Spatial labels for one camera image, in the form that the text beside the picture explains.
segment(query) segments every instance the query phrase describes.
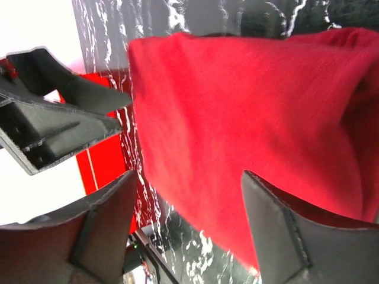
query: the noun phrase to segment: white veining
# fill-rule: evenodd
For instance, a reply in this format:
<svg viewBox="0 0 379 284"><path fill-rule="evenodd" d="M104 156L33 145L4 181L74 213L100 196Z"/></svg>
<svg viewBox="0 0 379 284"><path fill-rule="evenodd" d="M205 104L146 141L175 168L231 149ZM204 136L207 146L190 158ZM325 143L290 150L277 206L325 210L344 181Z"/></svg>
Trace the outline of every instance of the white veining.
<svg viewBox="0 0 379 284"><path fill-rule="evenodd" d="M131 7L134 18L134 37L140 38L144 36L143 32L143 14L142 14L142 0L136 0L137 5L133 3L134 1L128 1L128 4Z"/></svg>
<svg viewBox="0 0 379 284"><path fill-rule="evenodd" d="M227 21L229 19L229 13L225 7L227 0L219 0L219 8L223 15L223 23L221 27L221 31L226 34L227 33Z"/></svg>
<svg viewBox="0 0 379 284"><path fill-rule="evenodd" d="M221 273L218 273L217 276L216 276L216 279L217 279L217 284L221 284L221 281L224 277L224 274L226 272L226 270L228 269L228 264L229 264L229 261L228 259L230 258L230 250L228 250L223 256L222 256L222 260L221 262L223 263L223 269L221 271Z"/></svg>
<svg viewBox="0 0 379 284"><path fill-rule="evenodd" d="M266 1L266 3L268 5L270 5L271 7L273 7L273 9L276 12L278 12L280 18L282 19L282 21L281 21L281 26L282 26L282 33L281 33L281 35L282 36L287 35L288 31L286 31L286 29L287 29L287 18L286 18L286 16L284 15L284 13L275 4L273 4L271 2L267 2L267 1Z"/></svg>
<svg viewBox="0 0 379 284"><path fill-rule="evenodd" d="M186 250L191 248L193 245L195 248L201 248L201 253L197 260L192 263L186 263L186 272L190 280L194 284L204 283L202 275L207 270L208 267L212 265L214 253L213 253L213 243L210 237L204 236L204 231L200 231L199 237L201 244L198 244L195 240L191 240L186 246Z"/></svg>
<svg viewBox="0 0 379 284"><path fill-rule="evenodd" d="M324 9L325 9L325 17L324 17L324 20L330 24L330 26L328 27L328 29L330 28L342 28L342 26L340 25L337 25L335 22L331 22L330 21L330 18L329 18L329 11L327 10L329 5L330 5L330 1L329 0L324 0L322 1L322 5L324 6Z"/></svg>
<svg viewBox="0 0 379 284"><path fill-rule="evenodd" d="M167 227L167 241L169 243L169 247L170 247L170 252L171 252L171 257L173 258L174 261L172 261L171 263L171 269L172 271L175 273L175 263L176 263L176 254L175 254L175 250L174 250L174 247L172 245L172 240L171 240L171 233L170 233L170 230L169 230L169 227L168 227L168 221L171 220L171 213L173 213L174 211L174 206L171 205L168 207L168 212L166 213L166 220L165 220L165 225Z"/></svg>
<svg viewBox="0 0 379 284"><path fill-rule="evenodd" d="M169 11L167 34L172 34L175 27L179 26L181 31L190 33L185 21L185 10L188 0L163 0Z"/></svg>
<svg viewBox="0 0 379 284"><path fill-rule="evenodd" d="M237 35L240 36L241 35L241 25L242 25L242 15L243 15L243 12L245 11L245 1L246 0L239 0L240 3L239 3L239 8L238 8L238 12L237 12L237 15L236 15L236 24L237 24Z"/></svg>
<svg viewBox="0 0 379 284"><path fill-rule="evenodd" d="M300 4L298 3L298 5L294 8L294 11L290 19L290 24L286 32L287 37L292 35L292 32L294 31L294 28L295 28L295 22L296 22L298 12L306 6L306 3L307 3L307 0L301 0L301 3Z"/></svg>
<svg viewBox="0 0 379 284"><path fill-rule="evenodd" d="M77 7L80 7L81 15L82 15L82 21L80 21L80 25L82 27L82 31L84 31L84 39L86 43L89 43L89 48L87 47L85 52L85 64L87 71L89 72L96 72L96 60L95 60L95 28L94 28L94 21L92 17L92 11L89 9L89 12L87 10L87 6L84 2L81 0L75 0L75 4ZM93 70L88 70L88 67L93 65Z"/></svg>
<svg viewBox="0 0 379 284"><path fill-rule="evenodd" d="M178 229L180 230L180 228L182 227L182 219L179 219L179 227ZM182 253L182 261L184 263L185 261L185 253L184 253L184 233L181 231L180 232L180 241L181 241L181 245L180 245L180 249L181 249L181 253Z"/></svg>
<svg viewBox="0 0 379 284"><path fill-rule="evenodd" d="M259 277L254 278L253 284L262 284L262 276L259 275Z"/></svg>
<svg viewBox="0 0 379 284"><path fill-rule="evenodd" d="M126 54L126 50L128 46L128 35L126 33L124 14L122 12L122 5L123 5L123 0L113 0L111 6L113 8L114 16L115 16L115 13L117 13L118 18L120 19L118 22L118 31L120 32L121 40L123 42L123 47L125 48L125 54ZM123 78L123 80L121 81L121 86L126 80L127 78Z"/></svg>
<svg viewBox="0 0 379 284"><path fill-rule="evenodd" d="M152 0L144 0L146 5L147 13L147 36L151 37L153 35L153 23L152 23Z"/></svg>
<svg viewBox="0 0 379 284"><path fill-rule="evenodd" d="M104 27L104 41L107 43L107 54L105 55L104 61L105 61L106 68L109 69L108 67L111 61L112 45L111 45L110 37L108 35L108 15L107 15L107 10L106 10L103 0L100 0L99 2L96 3L96 11Z"/></svg>
<svg viewBox="0 0 379 284"><path fill-rule="evenodd" d="M149 189L150 189L150 191L152 193L152 196L153 196L154 214L156 216L156 219L158 220L158 222L156 223L156 226L157 226L158 230L157 230L157 233L155 234L155 239L158 240L159 244L163 244L162 226L160 224L160 216L162 216L162 210L161 210L160 205L159 205L159 200L158 200L158 195L156 193L156 189L154 187L152 187L151 184L149 184ZM167 257L166 257L163 245L161 247L161 250L163 252L162 257L167 261Z"/></svg>
<svg viewBox="0 0 379 284"><path fill-rule="evenodd" d="M230 274L229 274L229 284L233 284L233 274L232 274L232 270L233 270L233 266L234 266L234 259L235 259L235 255L234 255L234 254L230 255L230 262L229 262L229 270L230 270Z"/></svg>

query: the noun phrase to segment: red cloth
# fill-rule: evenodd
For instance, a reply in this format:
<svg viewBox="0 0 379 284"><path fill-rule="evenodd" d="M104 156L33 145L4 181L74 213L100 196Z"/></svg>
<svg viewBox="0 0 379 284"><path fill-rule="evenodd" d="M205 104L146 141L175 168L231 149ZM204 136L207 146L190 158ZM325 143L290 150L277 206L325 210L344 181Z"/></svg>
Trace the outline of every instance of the red cloth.
<svg viewBox="0 0 379 284"><path fill-rule="evenodd" d="M321 208L379 207L379 34L288 40L175 34L129 47L146 176L199 230L257 267L248 169Z"/></svg>

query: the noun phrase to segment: red panel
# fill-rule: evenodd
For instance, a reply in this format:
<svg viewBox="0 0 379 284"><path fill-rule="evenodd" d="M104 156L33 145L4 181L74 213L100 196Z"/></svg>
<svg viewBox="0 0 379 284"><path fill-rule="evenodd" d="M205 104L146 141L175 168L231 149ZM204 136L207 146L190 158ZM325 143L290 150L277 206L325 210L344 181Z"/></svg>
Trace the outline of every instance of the red panel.
<svg viewBox="0 0 379 284"><path fill-rule="evenodd" d="M126 171L118 135L91 147L89 153L98 188L112 182Z"/></svg>

